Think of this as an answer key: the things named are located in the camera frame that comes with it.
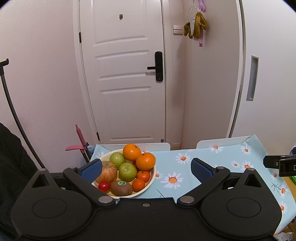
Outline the large red yellow apple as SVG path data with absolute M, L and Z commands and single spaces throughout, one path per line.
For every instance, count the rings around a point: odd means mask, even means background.
M 112 183 L 117 178 L 117 168 L 110 161 L 102 161 L 102 172 L 96 178 L 96 182 L 100 183 L 102 181 L 107 181 Z

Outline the brown kiwi with sticker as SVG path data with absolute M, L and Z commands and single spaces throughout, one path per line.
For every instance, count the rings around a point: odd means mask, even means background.
M 110 191 L 114 196 L 129 196 L 133 193 L 132 185 L 125 181 L 114 181 L 110 185 Z

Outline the green apple with stem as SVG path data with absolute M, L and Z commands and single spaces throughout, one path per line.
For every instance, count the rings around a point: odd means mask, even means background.
M 119 169 L 119 167 L 126 162 L 126 159 L 122 153 L 114 152 L 109 157 L 109 161 L 113 163 L 117 169 Z

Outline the large orange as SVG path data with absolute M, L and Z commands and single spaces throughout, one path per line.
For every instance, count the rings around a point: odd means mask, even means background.
M 127 144 L 123 148 L 122 154 L 128 161 L 135 162 L 142 152 L 137 145 Z
M 152 169 L 156 164 L 156 158 L 152 153 L 143 153 L 136 159 L 137 168 L 142 171 L 148 171 Z

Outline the small tangerine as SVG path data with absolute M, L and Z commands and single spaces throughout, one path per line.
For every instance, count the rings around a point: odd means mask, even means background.
M 139 191 L 143 190 L 145 188 L 145 181 L 140 178 L 136 178 L 132 182 L 132 188 L 133 188 L 134 192 L 139 192 Z
M 149 171 L 138 171 L 137 178 L 147 183 L 150 180 L 150 173 Z

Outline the green wet wipes pack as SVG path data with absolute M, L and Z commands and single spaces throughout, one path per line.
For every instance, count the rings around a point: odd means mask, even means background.
M 290 179 L 291 179 L 292 182 L 296 185 L 296 176 L 290 176 Z

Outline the yellow stool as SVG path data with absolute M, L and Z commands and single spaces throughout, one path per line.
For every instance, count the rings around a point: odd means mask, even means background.
M 289 177 L 284 177 L 283 178 L 285 182 L 287 183 L 290 192 L 292 193 L 294 200 L 296 200 L 296 185 L 293 183 L 293 181 Z

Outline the blue plastic bag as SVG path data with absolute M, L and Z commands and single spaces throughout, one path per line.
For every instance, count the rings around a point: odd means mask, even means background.
M 88 156 L 88 159 L 91 160 L 92 155 L 94 153 L 95 147 L 93 147 L 92 145 L 90 145 L 88 142 L 86 142 L 86 154 Z

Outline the cream yellow cartoon plate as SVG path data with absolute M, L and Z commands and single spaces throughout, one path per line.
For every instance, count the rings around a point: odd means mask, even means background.
M 111 151 L 111 152 L 108 152 L 107 154 L 105 155 L 102 155 L 101 157 L 97 157 L 97 159 L 100 159 L 101 161 L 109 161 L 109 157 L 111 156 L 112 153 L 114 152 L 120 152 L 122 153 L 123 149 L 119 149 L 119 150 L 114 150 L 114 151 Z M 154 166 L 152 169 L 149 170 L 149 173 L 150 173 L 150 180 L 145 183 L 145 188 L 139 192 L 134 192 L 132 193 L 132 195 L 129 195 L 129 196 L 114 196 L 111 191 L 109 190 L 109 192 L 107 192 L 106 194 L 111 196 L 112 198 L 114 199 L 119 199 L 119 198 L 133 198 L 133 197 L 136 197 L 140 194 L 142 194 L 143 192 L 145 192 L 145 190 L 147 190 L 149 188 L 149 186 L 151 186 L 152 182 L 154 181 L 155 179 L 155 174 L 156 174 L 156 166 Z M 115 181 L 122 181 L 120 178 L 119 178 L 119 170 L 117 170 L 117 178 Z M 98 183 L 95 181 L 92 182 L 92 185 L 95 186 L 96 188 L 98 188 Z

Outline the blue daisy tablecloth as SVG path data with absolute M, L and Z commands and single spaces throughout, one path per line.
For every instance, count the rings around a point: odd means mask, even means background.
M 276 230 L 281 232 L 295 218 L 295 200 L 290 189 L 278 171 L 264 168 L 262 164 L 266 151 L 255 136 L 245 142 L 225 147 L 188 149 L 177 151 L 154 151 L 156 174 L 153 184 L 139 198 L 179 198 L 200 184 L 190 170 L 193 158 L 200 158 L 207 164 L 224 166 L 231 172 L 243 173 L 247 167 L 255 168 L 271 190 L 282 218 Z M 107 220 L 98 221 L 95 230 L 105 240 L 203 240 L 201 232 L 192 225 L 187 225 L 181 215 L 170 217 L 162 215 L 163 221 L 155 230 L 146 226 L 136 234 L 135 226 L 124 216 L 112 214 Z

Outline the white wardrobe sliding door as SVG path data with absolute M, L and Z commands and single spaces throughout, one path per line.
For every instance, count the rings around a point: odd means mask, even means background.
M 233 136 L 256 135 L 270 155 L 295 145 L 295 11 L 241 1 L 244 73 Z

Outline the black garment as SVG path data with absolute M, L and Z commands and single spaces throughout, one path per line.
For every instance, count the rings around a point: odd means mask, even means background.
M 1 240 L 17 238 L 11 209 L 36 171 L 21 140 L 1 124 Z

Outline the white panel door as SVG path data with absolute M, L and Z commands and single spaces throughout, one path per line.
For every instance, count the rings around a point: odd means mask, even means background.
M 147 70 L 156 51 L 164 58 L 162 2 L 78 4 L 82 63 L 100 142 L 163 142 L 165 77 L 156 82 L 155 71 Z

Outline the grey curved pole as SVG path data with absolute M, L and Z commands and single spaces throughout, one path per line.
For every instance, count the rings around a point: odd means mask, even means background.
M 43 164 L 43 162 L 41 161 L 41 159 L 37 155 L 36 151 L 34 150 L 32 144 L 31 144 L 31 142 L 29 141 L 27 135 L 25 134 L 25 131 L 24 131 L 22 125 L 21 125 L 21 122 L 20 122 L 20 120 L 18 118 L 18 115 L 16 113 L 16 110 L 14 108 L 14 105 L 13 105 L 13 102 L 12 102 L 12 99 L 11 99 L 11 96 L 10 96 L 10 93 L 9 93 L 9 90 L 8 90 L 8 86 L 7 86 L 7 83 L 6 83 L 6 78 L 5 78 L 5 75 L 4 75 L 4 66 L 7 66 L 7 65 L 9 65 L 9 59 L 8 58 L 6 58 L 6 60 L 0 62 L 1 82 L 2 82 L 3 89 L 4 89 L 4 94 L 6 96 L 9 108 L 11 110 L 11 114 L 12 114 L 12 116 L 13 116 L 15 122 L 16 122 L 16 126 L 18 127 L 18 129 L 20 131 L 20 134 L 22 135 L 22 137 L 23 137 L 25 143 L 27 144 L 30 152 L 32 153 L 32 155 L 34 156 L 34 158 L 36 159 L 36 161 L 40 165 L 40 167 L 45 168 L 45 165 Z

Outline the white wall switch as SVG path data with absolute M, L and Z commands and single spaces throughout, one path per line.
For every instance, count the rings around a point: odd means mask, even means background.
M 174 35 L 184 35 L 183 31 L 184 31 L 183 26 L 173 25 L 173 34 Z

